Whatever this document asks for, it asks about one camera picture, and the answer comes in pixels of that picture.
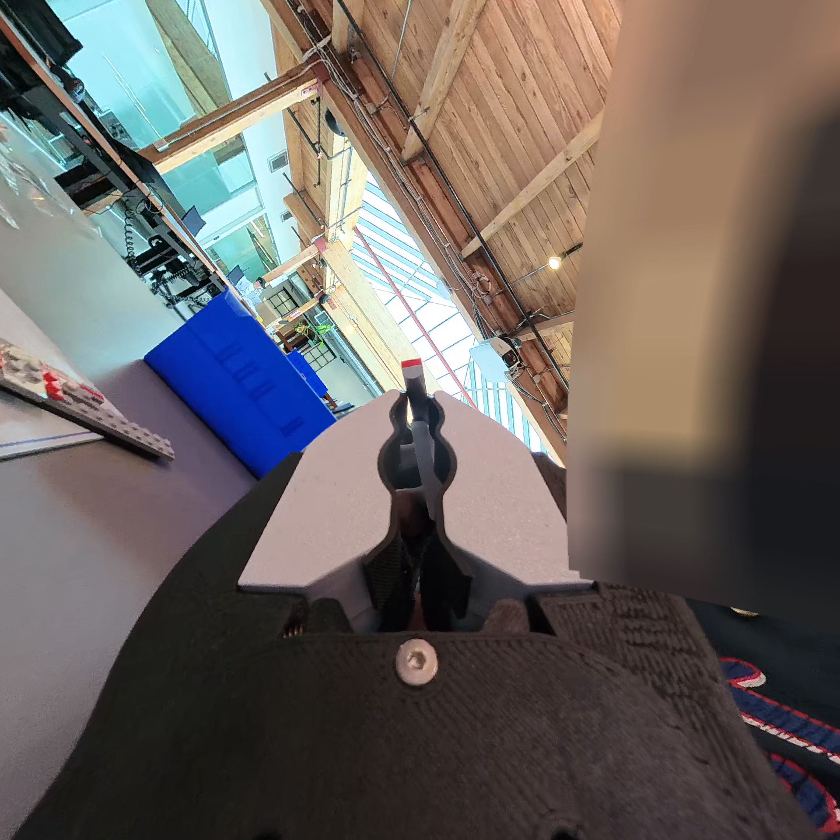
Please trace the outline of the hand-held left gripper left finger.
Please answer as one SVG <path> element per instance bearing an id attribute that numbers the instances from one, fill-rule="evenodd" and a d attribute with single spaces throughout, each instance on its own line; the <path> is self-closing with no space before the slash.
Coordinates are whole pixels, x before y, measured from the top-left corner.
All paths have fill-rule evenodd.
<path id="1" fill-rule="evenodd" d="M 332 598 L 354 630 L 375 628 L 363 563 L 396 532 L 380 461 L 404 397 L 386 392 L 305 448 L 238 578 L 241 591 Z"/>

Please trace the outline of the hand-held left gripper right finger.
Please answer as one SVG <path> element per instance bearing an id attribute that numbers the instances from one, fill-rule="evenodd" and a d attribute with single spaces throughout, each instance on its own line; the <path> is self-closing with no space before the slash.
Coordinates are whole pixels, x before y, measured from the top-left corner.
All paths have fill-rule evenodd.
<path id="1" fill-rule="evenodd" d="M 571 568 L 566 520 L 531 449 L 445 392 L 434 402 L 450 464 L 437 527 L 455 620 L 478 624 L 504 599 L 591 590 L 594 582 Z"/>

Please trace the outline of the grey lego piece red tip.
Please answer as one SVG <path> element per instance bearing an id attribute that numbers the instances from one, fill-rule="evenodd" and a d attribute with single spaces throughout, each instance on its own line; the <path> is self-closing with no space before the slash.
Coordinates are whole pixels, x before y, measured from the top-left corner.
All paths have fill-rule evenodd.
<path id="1" fill-rule="evenodd" d="M 412 411 L 411 432 L 421 487 L 429 517 L 437 519 L 442 482 L 435 469 L 435 441 L 431 427 L 431 402 L 427 393 L 424 366 L 420 359 L 402 362 L 405 394 Z"/>

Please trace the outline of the large blue plastic bin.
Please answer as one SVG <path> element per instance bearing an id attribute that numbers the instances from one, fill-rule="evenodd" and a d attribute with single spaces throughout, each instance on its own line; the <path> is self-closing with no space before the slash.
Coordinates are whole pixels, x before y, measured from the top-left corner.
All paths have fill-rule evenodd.
<path id="1" fill-rule="evenodd" d="M 143 359 L 258 479 L 336 423 L 231 291 Z"/>

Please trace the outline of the small blue plastic bin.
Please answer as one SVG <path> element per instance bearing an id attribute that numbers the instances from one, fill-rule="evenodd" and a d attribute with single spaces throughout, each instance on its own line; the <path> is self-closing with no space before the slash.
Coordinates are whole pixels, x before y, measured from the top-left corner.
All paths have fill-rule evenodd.
<path id="1" fill-rule="evenodd" d="M 307 359 L 298 350 L 287 353 L 287 359 L 316 395 L 325 401 L 329 394 L 329 388 L 323 383 Z"/>

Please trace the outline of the grey red lego model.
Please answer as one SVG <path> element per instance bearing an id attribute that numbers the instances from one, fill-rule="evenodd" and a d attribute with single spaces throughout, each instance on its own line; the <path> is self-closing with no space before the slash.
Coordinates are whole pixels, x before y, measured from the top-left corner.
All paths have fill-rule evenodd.
<path id="1" fill-rule="evenodd" d="M 1 340 L 2 392 L 147 459 L 172 462 L 171 442 L 123 416 L 93 386 Z"/>

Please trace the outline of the red ceiling pipe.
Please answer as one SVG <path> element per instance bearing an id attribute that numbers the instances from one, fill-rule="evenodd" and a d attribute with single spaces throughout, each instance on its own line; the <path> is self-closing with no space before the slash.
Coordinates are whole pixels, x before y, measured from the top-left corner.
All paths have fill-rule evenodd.
<path id="1" fill-rule="evenodd" d="M 432 269 L 406 235 L 364 223 L 354 230 L 351 255 L 368 280 L 389 288 L 385 306 L 443 390 L 477 404 L 475 365 L 469 350 L 476 338 L 453 299 L 432 282 Z"/>

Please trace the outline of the white instruction booklet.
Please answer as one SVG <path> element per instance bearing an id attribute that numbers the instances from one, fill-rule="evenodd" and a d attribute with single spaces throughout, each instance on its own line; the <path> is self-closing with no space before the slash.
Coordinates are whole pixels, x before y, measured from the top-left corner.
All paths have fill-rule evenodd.
<path id="1" fill-rule="evenodd" d="M 1 392 L 1 460 L 99 442 L 102 436 L 25 400 Z"/>

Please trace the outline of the long wooden desk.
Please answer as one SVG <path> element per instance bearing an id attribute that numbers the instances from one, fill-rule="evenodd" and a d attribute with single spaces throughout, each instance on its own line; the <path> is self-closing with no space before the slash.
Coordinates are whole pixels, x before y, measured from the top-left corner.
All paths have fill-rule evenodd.
<path id="1" fill-rule="evenodd" d="M 184 228 L 187 211 L 69 69 L 81 43 L 47 2 L 2 2 L 2 115 L 61 167 L 57 185 L 90 217 L 122 219 L 123 260 L 182 320 L 228 284 Z"/>

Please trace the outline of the clear plastic bag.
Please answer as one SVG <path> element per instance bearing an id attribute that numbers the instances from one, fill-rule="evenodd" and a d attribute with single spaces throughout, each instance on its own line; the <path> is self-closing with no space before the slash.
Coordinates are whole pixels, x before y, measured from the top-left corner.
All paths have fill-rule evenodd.
<path id="1" fill-rule="evenodd" d="M 18 159 L 11 141 L 11 130 L 2 123 L 1 128 L 1 180 L 2 195 L 11 193 L 23 201 L 28 212 L 36 211 L 46 217 L 65 217 L 81 228 L 89 226 L 85 214 L 66 197 L 52 192 L 46 180 Z"/>

